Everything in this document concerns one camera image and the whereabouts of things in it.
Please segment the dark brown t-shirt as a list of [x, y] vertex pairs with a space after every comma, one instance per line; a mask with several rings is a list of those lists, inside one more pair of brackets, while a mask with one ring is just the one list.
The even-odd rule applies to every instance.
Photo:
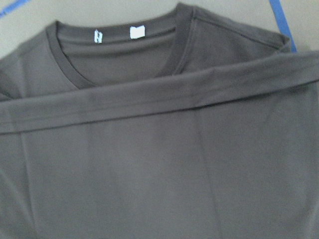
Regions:
[[319, 53], [179, 3], [0, 61], [3, 239], [316, 239]]

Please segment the blue tape line crosswise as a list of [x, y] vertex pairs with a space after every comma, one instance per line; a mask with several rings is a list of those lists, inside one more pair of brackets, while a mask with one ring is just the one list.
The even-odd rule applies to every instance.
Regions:
[[12, 11], [14, 11], [15, 9], [21, 7], [22, 5], [24, 5], [28, 2], [29, 2], [29, 0], [16, 0], [16, 1], [6, 5], [5, 7], [3, 7], [0, 10], [0, 16], [4, 17], [5, 15], [8, 15]]

